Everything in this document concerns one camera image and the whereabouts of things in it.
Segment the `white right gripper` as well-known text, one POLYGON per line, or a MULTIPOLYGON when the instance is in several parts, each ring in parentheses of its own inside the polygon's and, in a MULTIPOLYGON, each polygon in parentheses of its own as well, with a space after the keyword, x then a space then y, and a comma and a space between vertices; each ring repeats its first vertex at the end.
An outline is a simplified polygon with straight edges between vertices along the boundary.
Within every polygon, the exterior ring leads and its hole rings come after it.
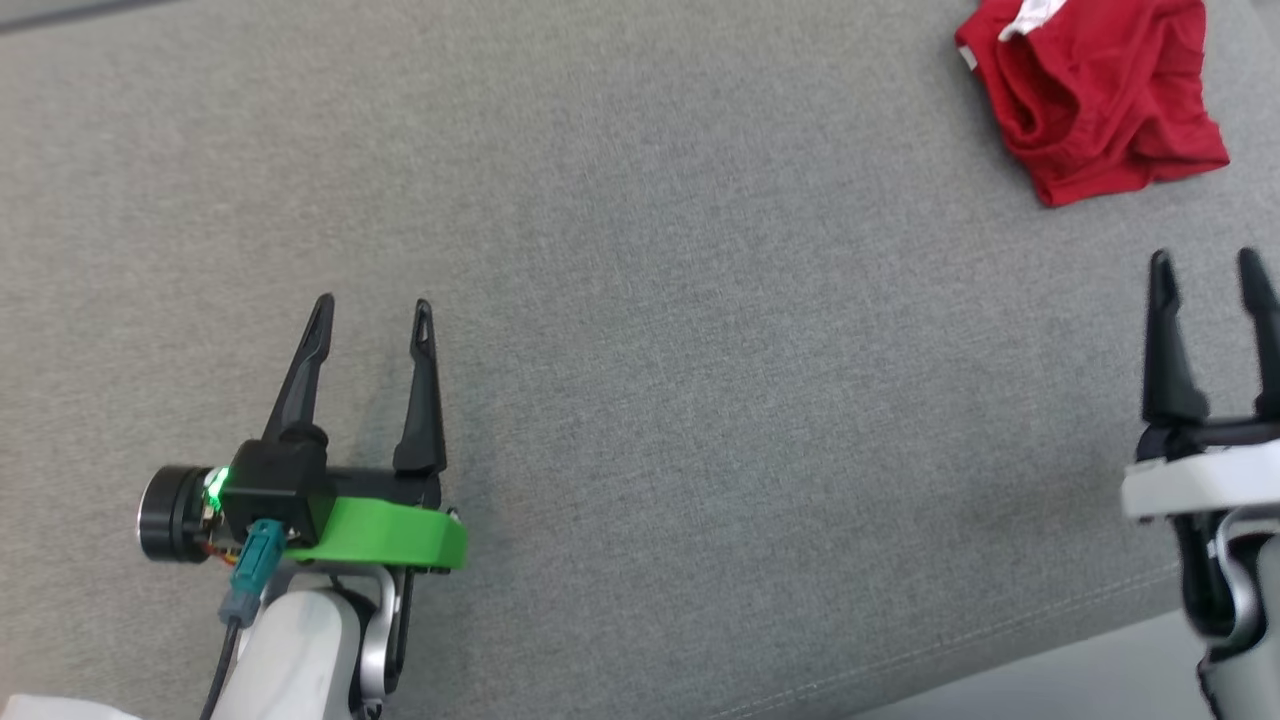
MULTIPOLYGON (((1279 419, 1279 299, 1252 247, 1236 255, 1242 302, 1254 327, 1258 419, 1279 419)), ((1196 384, 1179 323, 1181 296, 1170 252, 1149 259, 1142 391, 1147 427, 1120 487, 1130 519, 1174 518, 1276 505, 1276 420, 1208 421, 1210 404, 1196 384)))

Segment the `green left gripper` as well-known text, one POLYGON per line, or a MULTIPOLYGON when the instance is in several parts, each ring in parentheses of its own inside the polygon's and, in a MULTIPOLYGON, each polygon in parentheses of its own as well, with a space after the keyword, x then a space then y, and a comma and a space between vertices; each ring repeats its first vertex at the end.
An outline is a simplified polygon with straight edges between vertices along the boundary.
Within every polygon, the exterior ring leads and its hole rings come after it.
MULTIPOLYGON (((312 424, 319 373, 328 359, 335 315, 332 293, 317 297, 285 373, 264 441, 279 441, 298 424, 312 424)), ((410 338, 413 373, 404 427, 393 452, 394 470, 330 470, 337 497, 319 542, 289 547, 296 562, 343 562, 449 573, 466 565, 468 532, 442 507, 447 469, 442 392, 433 307, 415 304, 410 338)))

